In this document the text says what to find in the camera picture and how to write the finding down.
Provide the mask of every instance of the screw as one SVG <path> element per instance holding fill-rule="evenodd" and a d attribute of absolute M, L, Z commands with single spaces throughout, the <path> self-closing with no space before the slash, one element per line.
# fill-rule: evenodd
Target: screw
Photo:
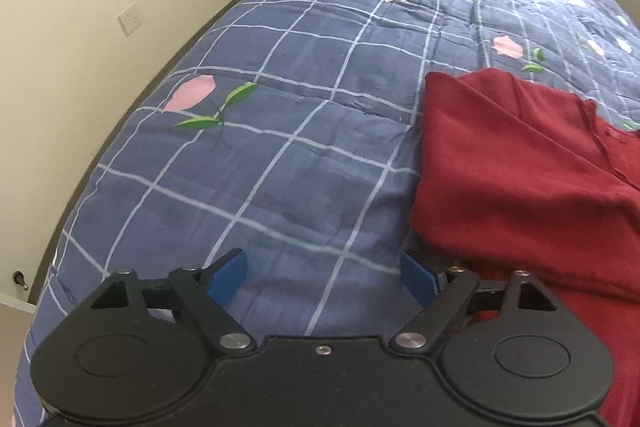
<path fill-rule="evenodd" d="M 330 355 L 332 351 L 331 346 L 316 346 L 316 353 L 318 355 Z"/>
<path fill-rule="evenodd" d="M 396 344 L 405 349 L 418 349 L 427 343 L 427 339 L 415 331 L 407 331 L 396 336 Z"/>
<path fill-rule="evenodd" d="M 226 349 L 244 349 L 251 345 L 251 337 L 244 333 L 227 333 L 220 338 L 220 346 Z"/>

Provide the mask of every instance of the folded red garment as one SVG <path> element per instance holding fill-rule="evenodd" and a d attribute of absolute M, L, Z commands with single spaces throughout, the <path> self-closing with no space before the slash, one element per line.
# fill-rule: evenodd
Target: folded red garment
<path fill-rule="evenodd" d="M 494 69 L 429 73 L 422 126 L 412 228 L 484 277 L 552 283 L 613 354 L 603 417 L 640 426 L 640 135 Z"/>

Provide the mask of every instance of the pink flower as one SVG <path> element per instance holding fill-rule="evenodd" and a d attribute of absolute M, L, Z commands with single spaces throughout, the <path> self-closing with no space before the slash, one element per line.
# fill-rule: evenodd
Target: pink flower
<path fill-rule="evenodd" d="M 508 35 L 494 39 L 494 50 L 498 52 L 498 55 L 507 55 L 511 58 L 522 58 L 524 55 L 522 46 L 513 42 Z"/>
<path fill-rule="evenodd" d="M 596 44 L 596 41 L 587 41 L 587 44 L 590 45 L 591 49 L 600 55 L 600 57 L 604 57 L 604 50 Z"/>
<path fill-rule="evenodd" d="M 184 111 L 202 102 L 216 89 L 216 81 L 210 74 L 201 74 L 182 84 L 164 106 L 164 111 Z"/>

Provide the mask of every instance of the bed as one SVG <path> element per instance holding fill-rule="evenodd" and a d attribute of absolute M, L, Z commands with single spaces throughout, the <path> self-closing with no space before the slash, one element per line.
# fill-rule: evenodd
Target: bed
<path fill-rule="evenodd" d="M 639 57 L 614 0 L 243 0 L 133 112 L 70 214 L 24 343 L 17 425 L 44 418 L 35 347 L 118 269 L 159 278 L 239 247 L 250 275 L 228 311 L 257 339 L 388 336 L 419 309 L 398 266 L 425 74 L 500 68 L 628 130 Z M 163 111 L 203 75 L 205 100 Z M 175 127 L 221 109 L 224 123 Z"/>

